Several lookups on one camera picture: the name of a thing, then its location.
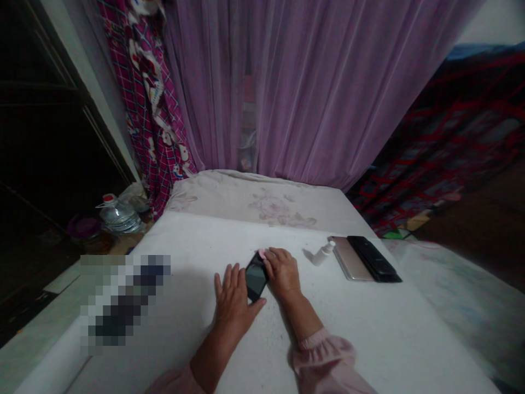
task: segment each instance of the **pink sleeve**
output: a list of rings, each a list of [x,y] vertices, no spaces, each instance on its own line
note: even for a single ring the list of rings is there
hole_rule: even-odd
[[[377,394],[355,371],[355,349],[346,339],[322,328],[299,347],[293,364],[301,394]]]
[[[189,365],[180,371],[170,369],[164,372],[149,386],[145,394],[174,393],[206,394],[195,381]]]

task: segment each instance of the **phone screen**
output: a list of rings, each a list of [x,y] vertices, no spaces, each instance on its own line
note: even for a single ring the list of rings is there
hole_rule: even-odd
[[[253,264],[246,269],[246,285],[257,294],[263,292],[266,276],[261,265]]]

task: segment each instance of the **person's right hand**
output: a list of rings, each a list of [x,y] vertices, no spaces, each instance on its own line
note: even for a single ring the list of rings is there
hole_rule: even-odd
[[[282,303],[290,302],[301,296],[297,260],[286,249],[271,247],[264,253],[264,265],[270,278],[270,287]]]

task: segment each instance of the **wall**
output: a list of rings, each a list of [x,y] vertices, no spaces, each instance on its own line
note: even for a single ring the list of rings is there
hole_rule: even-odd
[[[514,45],[525,41],[525,2],[487,0],[458,43]]]
[[[81,2],[78,0],[40,1],[124,160],[135,179],[139,181],[140,178],[131,155],[133,150],[127,134],[124,105],[115,82],[111,81],[111,74],[104,69],[103,55],[96,40],[89,34],[87,25],[89,22],[83,12]]]

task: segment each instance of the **green object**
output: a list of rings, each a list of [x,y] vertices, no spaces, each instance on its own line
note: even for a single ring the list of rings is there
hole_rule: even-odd
[[[386,239],[403,239],[403,235],[399,232],[399,230],[391,231],[390,233],[386,233],[383,238]]]

